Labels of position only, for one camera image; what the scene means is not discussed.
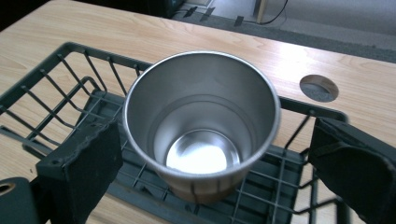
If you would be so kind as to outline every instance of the silver cup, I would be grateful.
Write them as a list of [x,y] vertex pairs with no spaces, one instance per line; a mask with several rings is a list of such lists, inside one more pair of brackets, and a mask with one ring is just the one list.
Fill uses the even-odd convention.
[[276,136],[280,103],[267,77],[232,55],[166,58],[129,90],[123,125],[132,147],[180,198],[228,195]]

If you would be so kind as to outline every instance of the wire grid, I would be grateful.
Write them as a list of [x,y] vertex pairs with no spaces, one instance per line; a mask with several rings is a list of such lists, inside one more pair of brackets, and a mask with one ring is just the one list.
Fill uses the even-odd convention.
[[[66,60],[72,52],[78,53],[90,72],[84,69],[77,72],[79,69],[72,68],[71,63]],[[110,68],[108,73],[114,75],[111,82],[107,82],[104,76],[100,76],[98,68],[102,65],[98,65],[96,60],[106,62],[106,66]],[[58,68],[59,63],[63,65],[63,70],[61,69],[60,74],[53,74],[52,69]],[[0,133],[23,142],[25,150],[42,159],[64,140],[78,132],[80,127],[99,119],[118,118],[124,165],[108,192],[173,222],[188,220],[199,223],[290,223],[292,214],[305,212],[315,214],[316,207],[321,206],[316,199],[311,198],[311,204],[306,209],[302,211],[292,209],[299,189],[313,187],[313,194],[315,194],[314,186],[317,181],[315,177],[313,181],[299,186],[301,173],[306,165],[304,153],[300,154],[287,149],[312,113],[307,113],[285,147],[270,147],[266,155],[252,167],[236,191],[226,199],[210,205],[180,200],[155,172],[140,160],[126,140],[121,127],[120,114],[124,95],[127,92],[125,86],[130,86],[130,83],[124,84],[117,69],[118,65],[129,68],[127,76],[134,77],[150,66],[148,63],[98,49],[73,43],[64,44],[1,96],[1,119],[8,116],[14,122],[6,119]],[[67,74],[68,78],[61,86],[59,83],[62,83],[64,74]],[[37,86],[41,89],[51,89],[54,93],[51,96],[40,95],[40,88]],[[55,100],[55,104],[43,100],[47,97],[55,97],[55,95],[58,95],[60,99]],[[36,120],[30,120],[23,115],[23,111],[26,112],[26,110],[15,106],[19,101],[26,101],[26,106],[30,106],[29,111],[36,111],[40,108],[44,113],[37,116]],[[286,109],[290,105],[295,105],[295,102],[283,98],[281,102]],[[17,107],[15,111],[20,110],[22,113],[14,112],[14,107]],[[306,105],[299,105],[298,109],[301,110],[304,107]],[[66,115],[69,113],[75,116],[68,118]],[[22,126],[27,130],[27,134],[12,131],[9,127],[13,125]],[[52,129],[45,132],[50,125],[54,125],[53,129],[57,131],[63,130],[64,135],[56,140],[53,139]],[[323,204],[334,202],[335,200],[331,199]]]

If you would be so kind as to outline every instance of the dish rack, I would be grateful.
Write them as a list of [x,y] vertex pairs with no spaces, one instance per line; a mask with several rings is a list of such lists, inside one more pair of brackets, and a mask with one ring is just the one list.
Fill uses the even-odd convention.
[[[212,204],[188,203],[175,196],[140,160],[122,128],[127,88],[149,67],[149,63],[65,43],[1,96],[0,133],[22,142],[24,150],[42,159],[80,127],[118,119],[124,162],[107,193],[173,223],[291,223],[297,217],[316,223],[318,210],[330,204],[336,211],[334,221],[348,223],[349,210],[337,196],[319,198],[320,180],[307,162],[307,149],[289,149],[311,118],[347,121],[346,115],[283,97],[283,111],[301,114],[302,120],[296,121],[287,144],[271,146],[234,193]],[[302,180],[304,172],[311,178]],[[307,205],[296,208],[303,191]]]

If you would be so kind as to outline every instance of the wooden table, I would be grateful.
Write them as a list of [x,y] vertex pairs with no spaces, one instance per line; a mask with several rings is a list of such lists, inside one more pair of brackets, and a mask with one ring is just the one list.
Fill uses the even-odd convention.
[[[261,69],[279,95],[344,111],[350,123],[396,147],[396,64],[74,1],[50,1],[0,33],[0,92],[67,41],[149,63],[188,50],[224,51]],[[338,98],[319,103],[306,97],[299,83],[311,74],[332,80],[338,86]],[[284,144],[295,130],[294,119],[283,114],[276,143]],[[309,141],[309,136],[302,134],[305,141]],[[37,159],[21,150],[15,141],[0,138],[0,179],[12,176],[33,179]],[[300,150],[299,144],[296,143],[296,150]],[[106,196],[89,222],[163,221]]]

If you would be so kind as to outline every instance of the wire basket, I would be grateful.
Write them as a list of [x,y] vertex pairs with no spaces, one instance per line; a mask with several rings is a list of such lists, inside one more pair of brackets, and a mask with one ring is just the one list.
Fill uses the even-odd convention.
[[[312,117],[342,121],[347,117],[283,97],[282,119],[293,113],[301,121],[293,121],[295,129],[288,126],[282,131],[281,127],[283,135],[290,135],[287,143],[280,147],[283,142],[275,140],[233,194],[212,204],[188,203],[175,196],[140,160],[121,127],[127,88],[149,67],[149,63],[65,43],[1,96],[0,133],[22,142],[24,150],[42,159],[81,127],[117,118],[124,162],[107,192],[155,216],[174,223],[291,223],[301,218],[315,223],[318,209],[332,204],[333,220],[348,223],[348,208],[337,196],[318,196],[320,181],[306,161],[309,142],[298,140],[299,134],[312,134],[309,128],[304,131],[312,126]],[[290,150],[291,143],[300,149]]]

